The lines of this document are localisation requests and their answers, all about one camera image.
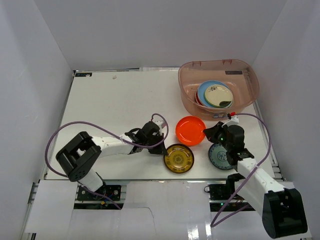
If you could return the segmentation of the teal blue patterned plate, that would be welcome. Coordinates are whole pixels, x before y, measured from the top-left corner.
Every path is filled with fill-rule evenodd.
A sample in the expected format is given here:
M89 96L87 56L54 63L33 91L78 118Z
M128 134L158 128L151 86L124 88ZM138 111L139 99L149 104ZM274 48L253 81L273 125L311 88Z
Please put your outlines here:
M229 171L233 169L227 159L227 150L221 144L212 144L210 146L208 158L220 170Z

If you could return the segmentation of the yellow and brown patterned plate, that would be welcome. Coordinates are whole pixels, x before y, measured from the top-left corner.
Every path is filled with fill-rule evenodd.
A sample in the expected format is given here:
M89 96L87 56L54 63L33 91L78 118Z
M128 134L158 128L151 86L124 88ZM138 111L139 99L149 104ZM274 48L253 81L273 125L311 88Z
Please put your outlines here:
M163 157L168 170L175 174L184 174L192 169L195 157L192 150L184 144L172 144L166 149L167 155Z

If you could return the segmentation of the orange red plate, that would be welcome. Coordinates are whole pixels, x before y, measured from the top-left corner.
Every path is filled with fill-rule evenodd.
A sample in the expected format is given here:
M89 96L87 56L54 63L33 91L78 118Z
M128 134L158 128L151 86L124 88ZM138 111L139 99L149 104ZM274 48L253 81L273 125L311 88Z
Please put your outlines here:
M205 123L200 118L189 115L178 121L175 127L175 135L182 144L196 146L204 140L203 130L206 128Z

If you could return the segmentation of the red and teal plate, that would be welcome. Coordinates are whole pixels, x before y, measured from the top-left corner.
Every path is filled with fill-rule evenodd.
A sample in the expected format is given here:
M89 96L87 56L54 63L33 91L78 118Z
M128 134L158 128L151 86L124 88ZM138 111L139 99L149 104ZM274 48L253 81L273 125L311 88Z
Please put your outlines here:
M198 90L195 92L195 101L197 104L199 104L201 106L206 106L200 101L199 96L198 96Z

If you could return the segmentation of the cream plate with black patch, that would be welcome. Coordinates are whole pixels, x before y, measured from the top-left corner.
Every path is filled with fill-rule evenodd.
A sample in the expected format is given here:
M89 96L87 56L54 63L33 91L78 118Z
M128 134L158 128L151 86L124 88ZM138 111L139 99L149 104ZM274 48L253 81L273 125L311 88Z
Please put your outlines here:
M231 90L219 84L209 86L204 92L204 97L210 105L217 108L225 108L234 100Z

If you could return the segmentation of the light blue plate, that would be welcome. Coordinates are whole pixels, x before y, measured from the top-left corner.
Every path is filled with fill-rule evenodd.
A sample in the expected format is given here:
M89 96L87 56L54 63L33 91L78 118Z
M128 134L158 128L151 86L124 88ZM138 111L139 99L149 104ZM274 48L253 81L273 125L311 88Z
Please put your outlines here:
M206 107L209 107L209 108L219 108L219 109L223 109L223 108L229 108L232 106L233 102L227 106L227 107L215 107L215 106L212 106L210 105L207 100L205 99L205 91L206 89L211 86L211 85L222 85L222 86L225 86L227 88L229 88L227 85L225 85L224 83L220 82L220 81L217 81L217 80L208 80L208 81L205 81L203 82L202 84L200 84L200 86L198 87L198 98L200 99L200 101L206 106Z

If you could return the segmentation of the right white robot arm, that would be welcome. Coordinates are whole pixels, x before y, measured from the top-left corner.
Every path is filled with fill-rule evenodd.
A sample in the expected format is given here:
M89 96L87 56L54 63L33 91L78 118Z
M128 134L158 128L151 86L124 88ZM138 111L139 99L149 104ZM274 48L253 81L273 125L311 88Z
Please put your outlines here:
M227 177L226 195L247 201L261 216L269 237L277 239L308 231L300 192L283 186L259 167L245 147L245 131L241 126L220 121L203 133L211 143L224 147L227 161L236 171Z

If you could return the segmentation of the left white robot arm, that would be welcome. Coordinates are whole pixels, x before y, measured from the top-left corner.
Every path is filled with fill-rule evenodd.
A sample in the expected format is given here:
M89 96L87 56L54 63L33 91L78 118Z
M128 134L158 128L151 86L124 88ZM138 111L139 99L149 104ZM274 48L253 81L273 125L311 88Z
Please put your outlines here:
M113 155L132 155L147 149L152 155L167 154L164 144L163 120L148 121L142 128L134 128L120 137L91 136L86 131L78 133L55 156L71 182L88 189L94 199L105 196L103 179L93 170L98 158Z

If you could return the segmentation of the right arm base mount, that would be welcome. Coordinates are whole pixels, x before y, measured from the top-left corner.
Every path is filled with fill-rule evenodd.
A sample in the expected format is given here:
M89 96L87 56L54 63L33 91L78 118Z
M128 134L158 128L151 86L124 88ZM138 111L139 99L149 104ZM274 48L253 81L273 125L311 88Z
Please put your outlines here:
M218 204L220 207L222 207L231 196L231 191L226 184L208 184L204 187L203 191L209 195L209 199L213 204ZM241 196L236 195L228 204L231 204L232 207L238 207L240 205L246 205L247 202Z

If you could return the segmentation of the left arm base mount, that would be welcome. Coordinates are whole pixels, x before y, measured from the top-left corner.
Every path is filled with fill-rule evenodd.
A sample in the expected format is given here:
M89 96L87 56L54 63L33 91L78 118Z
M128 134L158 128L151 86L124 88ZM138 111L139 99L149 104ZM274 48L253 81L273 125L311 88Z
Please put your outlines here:
M78 192L76 194L76 200L77 201L102 201L107 200L107 198L103 198L103 196L107 196L113 201L119 201L121 199L121 191L122 186L121 185L103 185L97 190L97 194L92 194L88 192L82 185L78 186Z

